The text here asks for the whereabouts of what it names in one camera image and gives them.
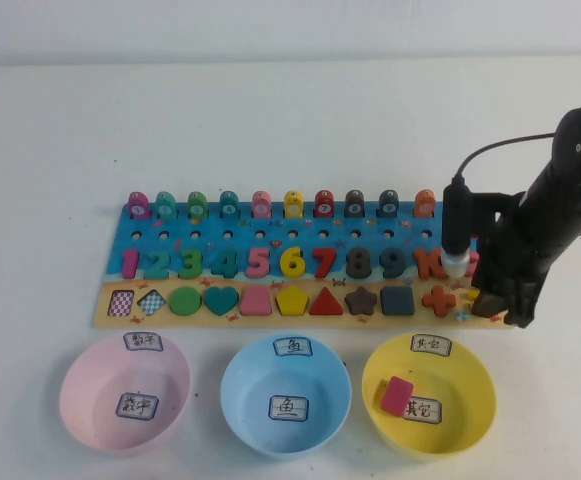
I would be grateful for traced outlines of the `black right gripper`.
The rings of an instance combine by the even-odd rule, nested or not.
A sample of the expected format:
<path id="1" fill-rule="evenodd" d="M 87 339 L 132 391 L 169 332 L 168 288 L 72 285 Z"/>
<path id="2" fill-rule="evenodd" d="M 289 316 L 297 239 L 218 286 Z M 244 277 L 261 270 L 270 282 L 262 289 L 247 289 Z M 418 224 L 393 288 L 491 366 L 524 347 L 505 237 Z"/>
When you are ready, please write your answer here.
<path id="1" fill-rule="evenodd" d="M 502 213 L 479 237 L 480 259 L 472 286 L 480 293 L 471 313 L 490 318 L 507 310 L 506 325 L 526 328 L 534 320 L 535 307 L 558 249 L 534 239 L 528 232 L 534 220 L 520 220 L 516 211 Z"/>

